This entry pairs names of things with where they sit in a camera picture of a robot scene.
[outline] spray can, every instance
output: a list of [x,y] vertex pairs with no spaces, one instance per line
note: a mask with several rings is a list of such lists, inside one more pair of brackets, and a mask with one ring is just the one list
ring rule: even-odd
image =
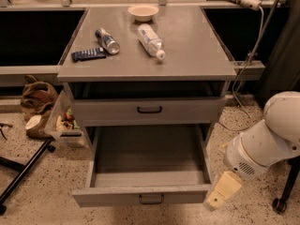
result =
[[95,36],[99,44],[109,53],[117,54],[120,51],[120,45],[113,39],[112,35],[105,31],[104,28],[99,27],[96,30]]

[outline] drawer handle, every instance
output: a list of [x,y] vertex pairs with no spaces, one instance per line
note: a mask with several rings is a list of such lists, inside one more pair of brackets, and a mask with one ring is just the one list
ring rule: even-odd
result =
[[143,201],[142,195],[140,195],[140,197],[139,197],[140,204],[142,204],[142,205],[162,204],[164,202],[164,200],[165,200],[165,197],[163,196],[163,194],[161,194],[160,201],[157,201],[157,202],[145,202],[145,201]]
[[81,137],[82,134],[79,131],[70,131],[70,132],[62,132],[62,134],[60,135],[60,137]]
[[155,110],[151,110],[149,108],[146,109],[146,108],[138,107],[137,111],[138,111],[138,113],[142,113],[142,114],[146,114],[146,113],[161,113],[162,112],[162,107],[159,106]]

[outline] closed drawer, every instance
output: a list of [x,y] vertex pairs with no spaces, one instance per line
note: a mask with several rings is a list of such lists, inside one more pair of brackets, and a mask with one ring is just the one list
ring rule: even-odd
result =
[[195,99],[75,100],[81,126],[211,124],[218,121],[225,97]]
[[197,125],[97,127],[79,206],[202,203],[211,187]]

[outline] brown bag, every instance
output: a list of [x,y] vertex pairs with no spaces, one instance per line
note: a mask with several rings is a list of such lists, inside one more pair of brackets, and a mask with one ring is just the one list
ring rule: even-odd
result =
[[51,138],[44,128],[58,94],[51,84],[39,82],[32,75],[26,75],[25,79],[29,84],[22,91],[21,111],[27,122],[26,135],[31,138]]

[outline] bottle cap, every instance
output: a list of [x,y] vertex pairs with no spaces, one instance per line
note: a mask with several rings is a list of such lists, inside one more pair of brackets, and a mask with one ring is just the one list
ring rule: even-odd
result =
[[166,58],[166,53],[163,51],[163,50],[158,50],[157,51],[157,54],[156,54],[156,57],[159,59],[159,60],[163,60]]

